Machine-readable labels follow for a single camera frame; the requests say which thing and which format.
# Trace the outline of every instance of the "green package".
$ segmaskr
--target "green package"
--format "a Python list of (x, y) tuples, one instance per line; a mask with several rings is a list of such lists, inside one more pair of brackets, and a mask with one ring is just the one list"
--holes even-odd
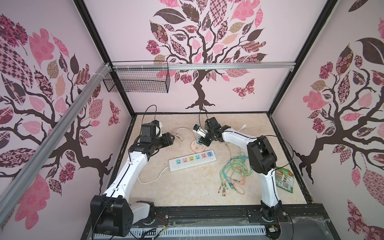
[(293, 193), (293, 182), (295, 180), (295, 176), (289, 169), (276, 167), (275, 171), (275, 179), (276, 186), (282, 188), (290, 193)]

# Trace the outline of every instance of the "aluminum rail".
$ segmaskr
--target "aluminum rail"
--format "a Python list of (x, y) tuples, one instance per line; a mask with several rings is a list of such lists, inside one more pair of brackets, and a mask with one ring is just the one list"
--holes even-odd
[[(138, 68), (166, 68), (166, 65), (122, 65), (115, 63), (114, 69), (138, 69)], [(197, 63), (197, 64), (168, 64), (170, 71), (179, 70), (205, 70), (205, 69), (251, 69), (251, 68), (294, 68), (295, 62), (264, 62), (264, 63)]]
[(66, 111), (63, 117), (52, 129), (51, 133), (37, 148), (35, 154), (33, 154), (31, 159), (23, 166), (20, 173), (15, 177), (7, 189), (5, 189), (0, 197), (0, 225), (5, 222), (20, 198), (34, 181), (36, 175), (41, 170), (41, 167), (47, 161), (59, 141), (63, 138), (65, 132), (75, 120), (80, 110), (84, 107), (87, 100), (91, 97), (98, 84), (103, 80), (104, 76), (109, 73), (108, 66), (108, 63), (103, 63), (103, 65), (99, 67), (68, 111)]

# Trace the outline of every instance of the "white cable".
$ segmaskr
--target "white cable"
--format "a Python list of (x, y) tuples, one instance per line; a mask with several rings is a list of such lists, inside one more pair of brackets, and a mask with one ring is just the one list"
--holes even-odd
[(154, 182), (154, 181), (156, 181), (156, 180), (158, 180), (158, 179), (160, 178), (161, 174), (162, 174), (168, 167), (164, 168), (163, 171), (161, 171), (161, 173), (159, 174), (159, 176), (158, 176), (156, 179), (153, 179), (152, 181), (149, 181), (149, 182), (141, 182), (140, 179), (139, 179), (139, 177), (137, 177), (137, 180), (138, 180), (139, 183), (141, 183), (141, 184), (147, 184), (147, 183)]

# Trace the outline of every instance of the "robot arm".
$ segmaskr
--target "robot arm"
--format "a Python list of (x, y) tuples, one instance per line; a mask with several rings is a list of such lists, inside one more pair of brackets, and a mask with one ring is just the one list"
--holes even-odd
[(198, 143), (209, 146), (212, 141), (225, 141), (248, 150), (249, 164), (260, 179), (262, 216), (266, 221), (273, 221), (275, 215), (281, 210), (281, 201), (276, 192), (273, 174), (277, 158), (267, 137), (242, 134), (229, 126), (221, 126), (216, 118), (207, 119), (205, 123), (208, 129), (194, 126), (194, 132), (202, 136)]
[(129, 148), (129, 160), (119, 175), (102, 196), (91, 201), (91, 222), (94, 233), (125, 237), (132, 224), (144, 219), (154, 219), (153, 202), (128, 204), (129, 195), (141, 170), (149, 158), (160, 148), (173, 144), (175, 139), (169, 132), (161, 134), (161, 122), (154, 120), (141, 126), (141, 134)]

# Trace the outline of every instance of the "metal frame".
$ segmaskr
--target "metal frame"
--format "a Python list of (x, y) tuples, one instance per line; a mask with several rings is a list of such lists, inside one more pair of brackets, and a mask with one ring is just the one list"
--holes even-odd
[(69, 107), (68, 111), (64, 113), (56, 126), (52, 129), (51, 133), (37, 148), (31, 159), (23, 166), (20, 173), (4, 191), (0, 197), (0, 224), (5, 222), (20, 198), (34, 181), (41, 167), (47, 161), (59, 141), (63, 138), (64, 133), (68, 130), (80, 110), (91, 97), (93, 91), (108, 72), (108, 63), (104, 63), (99, 67), (90, 79), (89, 83), (83, 88), (80, 95)]

